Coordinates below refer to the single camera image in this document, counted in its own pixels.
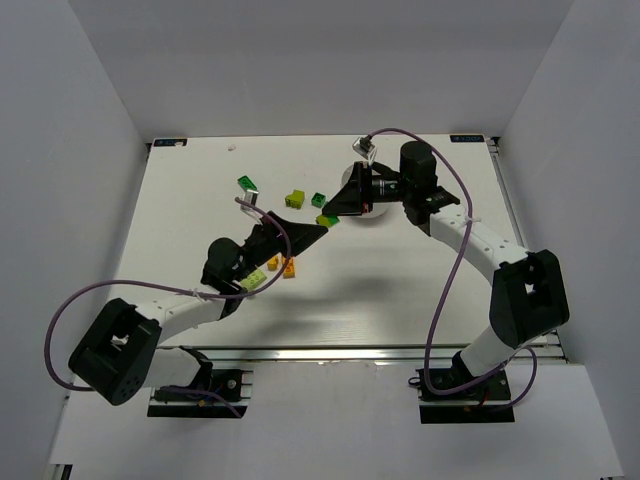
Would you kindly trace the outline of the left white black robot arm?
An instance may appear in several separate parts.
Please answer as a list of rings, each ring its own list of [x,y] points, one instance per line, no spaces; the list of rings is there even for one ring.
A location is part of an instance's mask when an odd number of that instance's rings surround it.
[[[70,370],[114,406],[142,388],[201,393],[211,377],[210,361],[193,348],[164,349],[162,343],[234,314],[252,294],[243,280],[278,254],[290,264],[327,232],[325,226],[289,222],[268,212],[244,243],[214,240],[200,280],[210,293],[170,288],[167,296],[146,303],[110,300],[71,353]]]

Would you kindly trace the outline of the small dark green lego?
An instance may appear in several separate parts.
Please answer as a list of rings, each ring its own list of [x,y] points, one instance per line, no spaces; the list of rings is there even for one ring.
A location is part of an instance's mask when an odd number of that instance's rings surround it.
[[[317,208],[322,208],[326,203],[326,196],[316,192],[311,198],[311,204]]]

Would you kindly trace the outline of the lime and green lego piece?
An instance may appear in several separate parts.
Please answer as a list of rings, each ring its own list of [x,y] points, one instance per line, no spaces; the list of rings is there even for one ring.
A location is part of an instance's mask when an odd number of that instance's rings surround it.
[[[340,222],[340,219],[337,216],[331,215],[318,215],[315,219],[317,225],[321,225],[326,228],[332,228]]]

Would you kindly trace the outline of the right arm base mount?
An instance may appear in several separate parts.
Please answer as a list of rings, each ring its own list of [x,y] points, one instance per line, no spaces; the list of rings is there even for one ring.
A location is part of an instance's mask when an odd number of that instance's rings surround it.
[[[511,390],[504,371],[482,384],[453,395],[435,395],[419,369],[408,380],[417,390],[420,422],[425,425],[514,423]]]

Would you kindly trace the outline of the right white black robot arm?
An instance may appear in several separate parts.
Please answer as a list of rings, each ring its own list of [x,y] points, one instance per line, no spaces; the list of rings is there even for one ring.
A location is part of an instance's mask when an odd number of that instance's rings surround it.
[[[474,267],[490,284],[488,327],[457,352],[441,377],[423,371],[424,388],[439,397],[466,393],[481,385],[539,337],[564,325],[570,316],[559,259],[549,250],[530,251],[512,243],[475,216],[468,189],[457,198],[439,185],[444,156],[414,139],[400,148],[399,168],[374,159],[370,135],[353,145],[360,161],[349,179],[328,201],[328,216],[363,216],[382,203],[399,203],[409,222],[451,248],[455,260],[438,300],[425,349],[433,346],[444,304],[462,263]]]

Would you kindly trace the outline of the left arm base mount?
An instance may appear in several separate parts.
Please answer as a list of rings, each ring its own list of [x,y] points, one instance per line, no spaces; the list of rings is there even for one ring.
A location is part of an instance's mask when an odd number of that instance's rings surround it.
[[[153,390],[147,407],[150,418],[241,419],[252,396],[253,371],[214,369],[200,390],[185,387]]]

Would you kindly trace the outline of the lime green lego brick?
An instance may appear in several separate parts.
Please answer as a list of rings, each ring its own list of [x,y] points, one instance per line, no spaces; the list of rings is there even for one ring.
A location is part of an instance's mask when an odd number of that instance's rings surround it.
[[[288,208],[300,210],[305,202],[305,192],[294,189],[290,194],[285,196],[285,206]]]

